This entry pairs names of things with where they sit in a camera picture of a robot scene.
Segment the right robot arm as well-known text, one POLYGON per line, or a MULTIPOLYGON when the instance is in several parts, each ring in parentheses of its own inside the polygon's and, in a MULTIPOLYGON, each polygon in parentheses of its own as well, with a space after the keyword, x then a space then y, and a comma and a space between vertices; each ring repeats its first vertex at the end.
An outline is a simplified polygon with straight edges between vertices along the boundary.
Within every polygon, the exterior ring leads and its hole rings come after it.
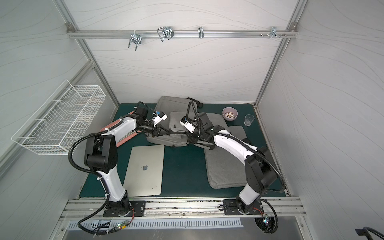
POLYGON ((236 138, 220 125, 213 125, 206 113, 194 119, 183 116, 180 120, 187 132, 188 141, 208 142, 226 150, 245 166, 246 185, 236 198, 238 212, 248 214, 261 201, 261 196, 282 176, 276 166, 262 153, 260 148, 251 146, 236 138))

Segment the grey laptop sleeve bag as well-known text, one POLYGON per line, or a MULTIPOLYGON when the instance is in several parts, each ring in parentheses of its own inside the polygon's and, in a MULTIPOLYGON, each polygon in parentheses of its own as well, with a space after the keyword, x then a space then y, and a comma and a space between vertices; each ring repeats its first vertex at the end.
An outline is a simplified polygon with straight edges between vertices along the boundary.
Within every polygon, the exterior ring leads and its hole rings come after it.
MULTIPOLYGON (((171 112, 167 118, 167 120, 169 120, 169 125, 166 126, 166 124, 163 123, 161 123, 161 125, 167 128, 167 130, 171 130, 173 132, 186 133, 188 130, 180 124, 180 120, 184 115, 185 113, 182 112, 171 112)), ((207 113, 207 116, 214 126, 219 125, 228 132, 230 131, 226 121, 221 115, 207 113)), ((147 137, 147 141, 152 144, 164 145, 168 147, 185 147, 189 144, 188 137, 186 135, 166 135, 158 137, 152 137, 149 135, 147 137)))

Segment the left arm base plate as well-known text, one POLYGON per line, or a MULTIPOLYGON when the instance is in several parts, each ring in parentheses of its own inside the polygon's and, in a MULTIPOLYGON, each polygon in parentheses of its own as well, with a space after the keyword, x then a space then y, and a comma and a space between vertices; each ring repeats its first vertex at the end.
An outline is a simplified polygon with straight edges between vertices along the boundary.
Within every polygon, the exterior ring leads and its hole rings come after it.
POLYGON ((117 217, 142 217, 144 215, 146 201, 130 201, 131 209, 126 214, 117 214, 113 210, 105 210, 103 213, 104 218, 117 218, 117 217))

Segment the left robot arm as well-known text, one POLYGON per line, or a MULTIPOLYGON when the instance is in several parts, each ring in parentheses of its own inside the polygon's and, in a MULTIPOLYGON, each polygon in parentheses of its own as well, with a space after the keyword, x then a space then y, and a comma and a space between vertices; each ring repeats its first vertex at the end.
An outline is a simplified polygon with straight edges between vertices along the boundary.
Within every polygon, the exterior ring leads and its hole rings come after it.
POLYGON ((116 215, 125 216, 131 210, 128 192, 120 180, 117 163, 118 147, 128 141, 129 134, 143 132, 153 136, 169 133, 161 124, 168 116, 162 111, 154 111, 147 120, 148 109, 136 107, 130 113, 103 129, 101 134, 87 139, 84 163, 98 174, 108 198, 106 208, 116 215))

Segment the grey zippered laptop bag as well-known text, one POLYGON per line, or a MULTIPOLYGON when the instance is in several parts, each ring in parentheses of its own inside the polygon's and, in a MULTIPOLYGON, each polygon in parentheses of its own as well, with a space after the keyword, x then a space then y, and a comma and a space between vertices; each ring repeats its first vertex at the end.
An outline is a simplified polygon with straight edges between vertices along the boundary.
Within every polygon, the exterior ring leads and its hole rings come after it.
POLYGON ((166 120, 161 121, 161 124, 164 127, 169 126, 169 122, 171 119, 171 115, 170 115, 171 112, 181 112, 181 113, 184 113, 185 115, 190 101, 193 102, 193 105, 197 109, 203 107, 202 102, 195 100, 193 98, 178 98, 178 97, 162 96, 155 107, 155 111, 163 112, 168 117, 166 120))

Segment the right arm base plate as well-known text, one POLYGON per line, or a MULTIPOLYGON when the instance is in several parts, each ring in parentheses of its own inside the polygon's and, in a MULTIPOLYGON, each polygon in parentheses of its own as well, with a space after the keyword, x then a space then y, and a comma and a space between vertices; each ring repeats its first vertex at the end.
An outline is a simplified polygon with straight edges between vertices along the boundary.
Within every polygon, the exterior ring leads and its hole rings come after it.
POLYGON ((226 216, 265 215, 263 206, 258 201, 253 201, 250 205, 246 205, 241 200, 224 199, 223 203, 218 206, 218 209, 224 212, 226 216))

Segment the silver apple laptop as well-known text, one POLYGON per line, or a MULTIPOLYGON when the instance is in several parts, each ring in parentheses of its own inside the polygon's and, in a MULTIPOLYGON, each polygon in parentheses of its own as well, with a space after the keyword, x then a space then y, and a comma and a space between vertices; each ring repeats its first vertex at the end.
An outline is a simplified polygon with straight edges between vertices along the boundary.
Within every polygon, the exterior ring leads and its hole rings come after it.
POLYGON ((164 152, 163 145, 132 148, 123 184, 130 198, 161 194, 164 152))

